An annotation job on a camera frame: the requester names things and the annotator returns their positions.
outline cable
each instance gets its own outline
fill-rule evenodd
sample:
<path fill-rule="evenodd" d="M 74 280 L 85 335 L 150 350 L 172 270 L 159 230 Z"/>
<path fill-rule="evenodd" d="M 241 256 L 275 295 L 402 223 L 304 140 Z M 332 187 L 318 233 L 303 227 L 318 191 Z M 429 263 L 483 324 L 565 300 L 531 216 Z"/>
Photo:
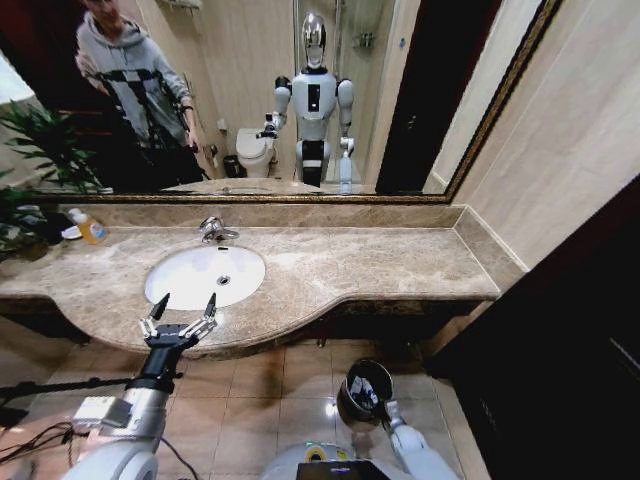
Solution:
<path fill-rule="evenodd" d="M 180 460 L 180 463 L 182 463 L 185 467 L 187 467 L 189 469 L 189 471 L 191 472 L 191 475 L 193 475 L 193 478 L 195 480 L 200 480 L 200 477 L 196 473 L 195 469 L 191 465 L 189 465 L 189 463 L 184 458 L 182 458 L 180 456 L 180 454 L 175 449 L 175 447 L 169 443 L 169 440 L 167 440 L 164 437 L 162 437 L 160 440 L 162 440 L 164 442 L 164 444 L 171 449 L 171 451 L 175 454 L 175 456 L 178 458 L 178 460 Z"/>
<path fill-rule="evenodd" d="M 49 438 L 43 439 L 43 437 L 52 430 L 55 430 L 56 433 Z M 69 457 L 69 464 L 71 466 L 71 464 L 73 463 L 71 461 L 71 448 L 73 446 L 73 437 L 74 436 L 86 437 L 88 435 L 89 435 L 88 433 L 76 432 L 73 429 L 73 425 L 70 422 L 56 423 L 54 425 L 51 425 L 50 427 L 45 428 L 42 432 L 37 434 L 35 437 L 33 437 L 31 440 L 29 440 L 26 443 L 16 444 L 16 445 L 12 445 L 11 447 L 6 447 L 1 449 L 0 453 L 6 452 L 7 450 L 13 450 L 13 451 L 0 458 L 0 465 L 3 463 L 9 462 L 11 460 L 14 460 L 23 454 L 31 453 L 39 448 L 42 448 L 44 445 L 54 440 L 57 440 L 58 438 L 61 438 L 62 441 L 60 442 L 60 445 L 64 445 L 65 443 L 69 444 L 68 457 Z"/>

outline gray hoodie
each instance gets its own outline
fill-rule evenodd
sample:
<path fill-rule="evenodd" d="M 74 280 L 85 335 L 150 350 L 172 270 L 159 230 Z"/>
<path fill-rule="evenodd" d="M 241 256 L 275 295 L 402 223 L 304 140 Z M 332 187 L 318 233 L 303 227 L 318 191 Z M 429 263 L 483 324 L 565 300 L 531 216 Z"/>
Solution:
<path fill-rule="evenodd" d="M 135 22 L 124 18 L 125 30 L 120 38 L 112 43 L 100 33 L 90 12 L 84 16 L 84 23 L 78 28 L 78 47 L 86 52 L 95 63 L 98 72 L 109 74 L 123 72 L 126 80 L 140 80 L 136 70 L 159 73 L 175 98 L 183 103 L 189 97 L 189 90 L 182 79 L 169 66 L 160 47 L 149 34 Z M 94 85 L 97 80 L 89 79 Z M 155 122 L 182 146 L 186 145 L 185 129 L 176 115 L 171 99 L 162 91 L 157 78 L 143 80 L 147 105 Z M 149 122 L 143 106 L 126 82 L 110 81 L 125 115 L 142 146 L 148 147 Z"/>

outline toilet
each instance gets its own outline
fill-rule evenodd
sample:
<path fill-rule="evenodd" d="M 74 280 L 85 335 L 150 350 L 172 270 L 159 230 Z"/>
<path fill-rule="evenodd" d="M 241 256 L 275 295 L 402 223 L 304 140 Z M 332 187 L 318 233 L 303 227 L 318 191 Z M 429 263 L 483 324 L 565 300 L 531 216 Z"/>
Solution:
<path fill-rule="evenodd" d="M 238 161 L 249 178 L 266 178 L 273 159 L 273 138 L 256 138 L 259 128 L 241 128 L 236 139 Z"/>

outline trash can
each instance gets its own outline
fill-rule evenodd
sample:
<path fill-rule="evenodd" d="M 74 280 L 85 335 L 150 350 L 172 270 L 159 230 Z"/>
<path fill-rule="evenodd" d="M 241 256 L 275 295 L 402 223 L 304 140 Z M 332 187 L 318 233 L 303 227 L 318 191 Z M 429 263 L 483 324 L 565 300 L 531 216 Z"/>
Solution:
<path fill-rule="evenodd" d="M 222 164 L 227 178 L 244 178 L 247 176 L 247 171 L 240 165 L 237 155 L 227 155 L 222 160 Z"/>
<path fill-rule="evenodd" d="M 347 378 L 342 381 L 338 411 L 345 423 L 351 420 L 370 422 L 385 416 L 384 404 L 392 398 L 391 374 L 378 362 L 363 358 L 351 366 Z"/>

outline tiled floor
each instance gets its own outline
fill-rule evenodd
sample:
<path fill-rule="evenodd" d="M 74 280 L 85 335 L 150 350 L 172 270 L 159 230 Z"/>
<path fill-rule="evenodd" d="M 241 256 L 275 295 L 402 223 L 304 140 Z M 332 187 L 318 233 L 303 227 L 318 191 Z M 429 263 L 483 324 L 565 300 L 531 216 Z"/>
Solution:
<path fill-rule="evenodd" d="M 316 347 L 315 342 L 301 342 L 239 360 L 183 360 L 185 376 L 176 381 L 176 392 L 167 406 L 165 436 L 202 479 L 258 478 L 278 451 L 306 440 L 337 442 L 351 447 L 360 457 L 396 464 L 381 426 L 361 425 L 354 431 L 336 413 L 335 395 L 340 383 L 352 363 L 362 357 L 379 359 L 387 366 L 404 418 L 425 435 L 460 478 L 488 478 L 461 466 L 460 459 L 463 463 L 466 458 L 477 462 L 479 457 L 473 451 L 477 447 L 459 412 L 455 392 L 428 377 L 407 350 L 387 349 L 366 341 L 328 341 L 325 348 Z M 140 355 L 102 346 L 75 348 L 49 382 L 126 377 L 134 374 L 142 361 Z M 441 406 L 437 392 L 442 388 L 448 390 L 443 396 L 447 405 Z M 92 394 L 121 391 L 122 387 L 108 387 Z M 20 428 L 3 432 L 0 448 L 28 440 L 44 427 L 64 420 L 86 394 L 41 395 Z M 462 438 L 459 448 L 464 452 L 456 450 L 448 418 L 443 415 L 452 404 L 456 425 L 449 427 L 456 432 L 454 438 Z M 74 459 L 83 443 L 74 443 Z M 190 478 L 163 444 L 158 459 L 162 480 Z M 67 447 L 49 449 L 39 454 L 37 461 L 38 479 L 59 478 L 68 468 Z"/>

